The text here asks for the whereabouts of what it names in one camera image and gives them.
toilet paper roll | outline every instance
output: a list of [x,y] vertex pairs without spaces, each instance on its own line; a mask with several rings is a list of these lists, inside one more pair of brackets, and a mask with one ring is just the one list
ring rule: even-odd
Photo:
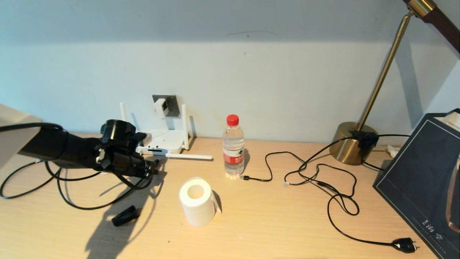
[[216,210],[222,213],[211,186],[201,177],[190,178],[182,184],[179,200],[185,217],[195,227],[211,222]]

wooden desk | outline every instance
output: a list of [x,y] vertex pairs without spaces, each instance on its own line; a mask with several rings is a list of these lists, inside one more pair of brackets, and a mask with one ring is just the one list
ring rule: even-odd
[[[247,141],[250,159],[244,174],[268,177],[264,157],[269,152],[287,150],[306,159],[324,146]],[[326,213],[329,195],[311,184],[283,186],[284,175],[299,167],[299,162],[287,154],[269,157],[273,181],[257,182],[224,177],[219,139],[195,139],[191,152],[213,155],[214,161],[169,159],[164,164],[167,175],[163,184],[157,180],[153,189],[136,191],[125,200],[100,210],[83,211],[68,206],[59,196],[55,180],[35,193],[0,200],[0,258],[436,258],[374,191],[372,183],[376,171],[341,164],[330,155],[313,161],[307,169],[313,174],[316,163],[321,162],[349,170],[358,178],[355,199],[361,213],[352,217],[337,203],[331,206],[334,222],[345,233],[383,242],[411,237],[420,246],[415,253],[404,254],[391,247],[353,241],[337,232]],[[372,152],[368,162],[381,165],[385,159],[390,159],[385,152]],[[19,155],[14,157],[0,172],[0,180],[33,160]],[[90,169],[69,170],[67,177],[92,173]],[[182,183],[195,176],[208,181],[222,200],[223,213],[216,214],[204,227],[188,224],[178,200]],[[11,180],[5,195],[30,189],[47,178],[49,175],[43,163],[33,165]],[[353,182],[351,176],[328,168],[321,169],[318,179],[345,193],[350,192]],[[298,182],[301,179],[292,176],[288,180]],[[107,174],[63,186],[74,203],[97,206],[126,189],[119,182],[115,176]],[[114,227],[110,219],[130,205],[143,208],[140,218]]]

white router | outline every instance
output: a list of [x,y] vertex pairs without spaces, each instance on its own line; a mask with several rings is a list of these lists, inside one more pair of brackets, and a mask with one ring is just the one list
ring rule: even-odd
[[[167,109],[165,111],[161,109],[164,102],[165,99],[159,99],[155,102],[155,112],[160,118],[164,118],[168,112]],[[124,103],[120,103],[120,109],[122,119],[127,121]],[[145,143],[143,147],[137,147],[136,152],[139,154],[158,155],[168,158],[212,160],[213,156],[181,154],[182,149],[189,150],[189,124],[187,120],[187,110],[185,104],[182,105],[181,117],[182,125],[184,128],[183,130],[142,130],[141,132],[151,135],[151,141]]]

plastic bottle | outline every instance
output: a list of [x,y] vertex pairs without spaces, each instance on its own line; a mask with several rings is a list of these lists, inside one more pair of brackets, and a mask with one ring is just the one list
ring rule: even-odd
[[239,121],[237,115],[229,115],[222,137],[225,176],[230,179],[237,179],[244,170],[244,134]]

